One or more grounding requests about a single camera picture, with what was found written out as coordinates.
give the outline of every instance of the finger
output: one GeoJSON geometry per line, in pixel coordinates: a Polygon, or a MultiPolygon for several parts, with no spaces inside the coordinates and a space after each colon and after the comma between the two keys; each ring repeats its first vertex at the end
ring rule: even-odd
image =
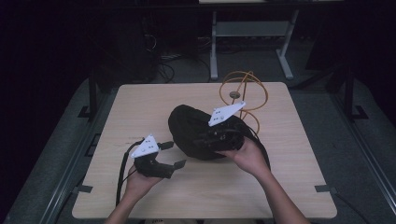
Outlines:
{"type": "Polygon", "coordinates": [[[220,155],[232,158],[235,155],[236,150],[215,151],[215,152],[219,153],[220,155]]]}

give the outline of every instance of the wooden table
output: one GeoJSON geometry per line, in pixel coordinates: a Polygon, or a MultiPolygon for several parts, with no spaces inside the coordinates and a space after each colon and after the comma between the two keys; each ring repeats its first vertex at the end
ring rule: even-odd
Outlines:
{"type": "MultiPolygon", "coordinates": [[[[269,92],[268,103],[253,114],[260,121],[259,137],[268,151],[274,175],[307,217],[335,217],[330,193],[315,189],[326,183],[286,85],[263,84],[269,92]]],[[[222,92],[226,96],[235,86],[226,84],[222,92]]],[[[84,186],[92,186],[92,192],[79,193],[73,216],[107,217],[115,207],[126,149],[149,133],[157,142],[172,141],[167,123],[171,111],[184,104],[211,114],[213,108],[225,105],[219,87],[219,83],[120,87],[83,182],[84,186]]],[[[245,108],[260,105],[263,100],[262,89],[249,83],[245,108]]],[[[254,119],[246,118],[245,122],[257,128],[254,119]]],[[[272,217],[259,183],[229,159],[198,161],[188,158],[177,146],[161,151],[157,157],[157,161],[168,164],[184,159],[186,166],[155,186],[136,205],[130,218],[272,217]]],[[[126,169],[132,164],[129,159],[126,169]]]]}

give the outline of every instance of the human hand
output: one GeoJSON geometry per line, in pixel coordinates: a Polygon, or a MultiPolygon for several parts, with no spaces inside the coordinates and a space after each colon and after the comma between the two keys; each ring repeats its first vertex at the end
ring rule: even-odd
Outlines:
{"type": "Polygon", "coordinates": [[[217,153],[232,159],[236,165],[257,176],[262,171],[270,171],[259,147],[249,138],[245,137],[245,143],[239,150],[217,151],[217,153]]]}
{"type": "Polygon", "coordinates": [[[142,199],[154,185],[163,180],[159,177],[147,177],[139,174],[134,165],[129,169],[128,175],[124,197],[127,196],[136,201],[142,199]]]}

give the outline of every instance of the dark background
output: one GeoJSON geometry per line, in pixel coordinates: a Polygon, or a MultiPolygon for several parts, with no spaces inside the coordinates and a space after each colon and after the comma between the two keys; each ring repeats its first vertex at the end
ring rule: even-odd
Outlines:
{"type": "MultiPolygon", "coordinates": [[[[100,74],[97,81],[102,91],[122,83],[146,83],[154,76],[155,58],[145,54],[142,35],[145,26],[140,15],[124,11],[114,17],[111,13],[81,10],[101,4],[102,1],[93,0],[76,3],[0,0],[0,221],[18,196],[71,96],[92,71],[100,74]],[[134,43],[125,36],[132,36],[134,43]],[[120,62],[104,63],[108,55],[97,43],[109,49],[120,62]],[[132,52],[143,54],[131,56],[120,49],[125,44],[132,52]],[[130,76],[129,70],[139,72],[130,76]]],[[[348,63],[393,124],[395,8],[392,2],[364,1],[337,8],[320,23],[309,20],[317,12],[308,9],[301,13],[295,29],[295,34],[318,34],[309,68],[324,70],[340,60],[348,63]]],[[[210,32],[210,28],[201,27],[210,21],[210,13],[184,15],[186,20],[180,21],[166,13],[158,14],[157,19],[163,22],[157,23],[160,26],[157,32],[169,46],[193,53],[194,49],[183,49],[186,45],[172,45],[193,41],[197,35],[210,32]],[[181,35],[177,27],[189,35],[181,35]]]]}

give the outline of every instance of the hand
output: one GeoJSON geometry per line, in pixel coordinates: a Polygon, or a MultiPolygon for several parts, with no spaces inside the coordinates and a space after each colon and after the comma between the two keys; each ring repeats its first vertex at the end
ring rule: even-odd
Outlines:
{"type": "Polygon", "coordinates": [[[134,165],[129,169],[128,179],[124,196],[129,196],[135,200],[142,199],[154,185],[159,183],[162,178],[159,177],[146,177],[135,171],[134,165]]]}
{"type": "Polygon", "coordinates": [[[256,144],[245,137],[245,143],[239,150],[217,151],[217,153],[232,159],[242,170],[257,176],[263,170],[270,171],[264,156],[256,144]]]}
{"type": "Polygon", "coordinates": [[[134,165],[129,169],[125,193],[117,207],[111,212],[105,223],[125,223],[134,205],[142,199],[150,189],[162,180],[159,177],[146,177],[135,171],[134,165]]]}

